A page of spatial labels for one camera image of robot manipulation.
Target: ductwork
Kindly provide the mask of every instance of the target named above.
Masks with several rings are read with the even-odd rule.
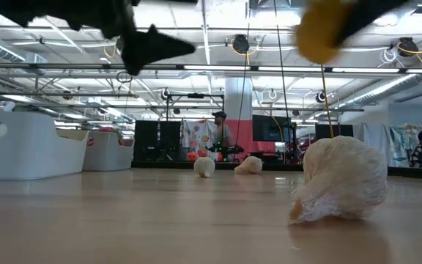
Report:
[[[304,8],[303,0],[248,0],[246,15],[264,26],[275,23],[275,6],[278,11],[278,23],[283,26],[295,26],[300,23],[300,12]]]
[[[420,74],[407,74],[393,80],[381,80],[372,84],[355,95],[345,98],[334,106],[339,108],[365,106],[369,103],[394,95],[398,92],[405,91],[422,84],[422,75]]]
[[[8,62],[14,63],[46,63],[47,60],[35,54],[27,51],[17,51],[10,45],[6,44],[3,40],[0,40],[0,58],[7,60]],[[41,69],[29,69],[25,70],[27,73],[36,73],[37,75],[43,75],[46,70]]]

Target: white bin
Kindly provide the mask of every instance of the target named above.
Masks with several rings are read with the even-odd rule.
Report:
[[[0,111],[0,180],[31,180],[82,170],[88,131],[57,131],[45,114]]]
[[[86,148],[84,171],[115,171],[131,168],[133,142],[131,146],[118,144],[118,136],[112,132],[91,132],[92,146]]]

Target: pink wall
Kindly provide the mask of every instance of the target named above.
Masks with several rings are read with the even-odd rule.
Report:
[[[240,161],[246,155],[250,155],[252,152],[275,152],[275,142],[255,142],[253,138],[253,122],[252,120],[226,120],[226,125],[232,133],[232,141],[235,142],[237,139],[237,145],[243,147],[245,150],[240,155],[236,155],[236,158],[240,158]]]

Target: black speaker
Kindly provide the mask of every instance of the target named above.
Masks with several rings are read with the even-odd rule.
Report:
[[[160,123],[160,146],[166,148],[180,148],[180,121]]]
[[[135,161],[156,161],[158,157],[158,121],[136,120]]]
[[[158,125],[158,121],[136,120],[135,145],[155,147],[158,144]]]

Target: white fluffy object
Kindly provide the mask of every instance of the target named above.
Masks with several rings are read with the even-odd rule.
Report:
[[[193,168],[200,177],[211,177],[211,175],[214,173],[215,163],[209,157],[198,158],[195,161]]]
[[[15,103],[10,101],[0,102],[0,111],[12,111],[15,108]]]
[[[304,155],[305,185],[295,192],[289,223],[325,216],[361,219],[385,201],[385,156],[348,136],[321,139]]]
[[[262,173],[262,167],[263,163],[261,159],[250,156],[247,157],[242,164],[236,166],[234,172],[236,174],[260,174]]]

